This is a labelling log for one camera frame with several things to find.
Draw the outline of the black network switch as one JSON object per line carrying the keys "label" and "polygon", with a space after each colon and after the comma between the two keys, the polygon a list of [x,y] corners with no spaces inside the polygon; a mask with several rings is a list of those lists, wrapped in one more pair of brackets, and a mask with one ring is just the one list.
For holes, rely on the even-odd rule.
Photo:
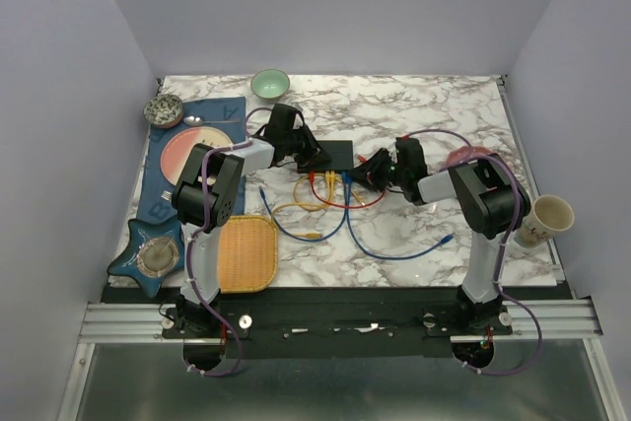
{"label": "black network switch", "polygon": [[299,174],[350,171],[354,168],[353,142],[351,140],[323,140],[320,142],[323,156],[326,154],[328,161],[319,160],[314,164],[297,166]]}

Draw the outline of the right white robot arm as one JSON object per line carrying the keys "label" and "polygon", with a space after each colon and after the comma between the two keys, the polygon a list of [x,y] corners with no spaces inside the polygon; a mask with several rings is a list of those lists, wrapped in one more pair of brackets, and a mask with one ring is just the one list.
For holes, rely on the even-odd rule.
{"label": "right white robot arm", "polygon": [[399,188],[416,206],[454,199],[472,232],[468,268],[460,291],[466,300],[454,309],[456,327],[467,334],[489,322],[485,305],[502,296],[500,277],[505,247],[530,210],[526,191],[496,154],[466,149],[462,159],[431,175],[416,138],[398,138],[395,154],[380,149],[347,177],[373,191]]}

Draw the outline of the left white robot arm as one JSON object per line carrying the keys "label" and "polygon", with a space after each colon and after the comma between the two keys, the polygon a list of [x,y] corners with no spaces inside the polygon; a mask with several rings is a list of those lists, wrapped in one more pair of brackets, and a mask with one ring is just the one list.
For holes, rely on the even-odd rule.
{"label": "left white robot arm", "polygon": [[268,122],[244,141],[226,146],[195,145],[172,194],[172,206],[186,244],[181,295],[192,303],[184,324],[198,337],[211,335],[219,322],[206,304],[219,294],[218,250],[222,227],[233,215],[245,175],[270,169],[285,158],[299,169],[331,161],[307,126],[302,111],[276,104]]}

